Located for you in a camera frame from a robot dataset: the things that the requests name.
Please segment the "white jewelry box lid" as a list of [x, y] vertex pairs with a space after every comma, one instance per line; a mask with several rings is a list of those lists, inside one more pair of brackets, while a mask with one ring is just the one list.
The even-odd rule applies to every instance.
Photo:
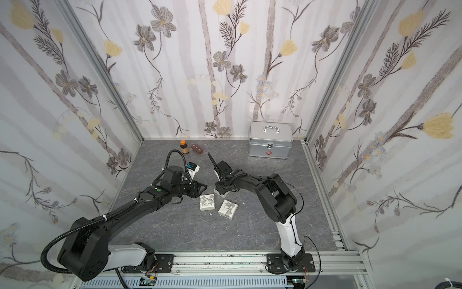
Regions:
[[225, 199], [228, 193], [231, 191], [231, 188], [225, 185], [223, 182], [217, 181], [214, 185], [213, 191], [215, 194]]

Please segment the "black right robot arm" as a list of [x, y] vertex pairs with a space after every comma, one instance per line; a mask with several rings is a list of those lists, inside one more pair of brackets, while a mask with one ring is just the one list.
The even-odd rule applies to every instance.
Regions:
[[321, 267], [315, 266], [313, 257], [307, 254], [295, 225], [297, 198], [290, 184], [273, 173], [269, 177], [256, 177], [241, 169], [232, 169], [225, 161], [219, 163], [208, 154], [218, 178], [215, 190], [221, 194], [246, 190], [255, 193], [266, 215], [276, 224], [281, 246], [280, 257], [267, 257], [266, 270], [278, 275], [303, 270], [314, 273]]

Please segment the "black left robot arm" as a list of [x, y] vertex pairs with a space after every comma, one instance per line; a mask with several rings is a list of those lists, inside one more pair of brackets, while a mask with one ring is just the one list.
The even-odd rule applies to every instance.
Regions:
[[55, 273], [73, 274], [82, 281], [122, 267], [145, 272], [154, 268], [158, 259], [150, 246], [142, 242], [112, 246], [110, 241], [176, 197], [199, 197], [207, 189], [207, 185], [194, 180], [199, 170], [192, 162], [184, 161], [181, 166], [166, 162], [153, 183], [132, 201], [91, 220], [82, 217], [70, 230], [50, 241], [40, 256], [42, 266]]

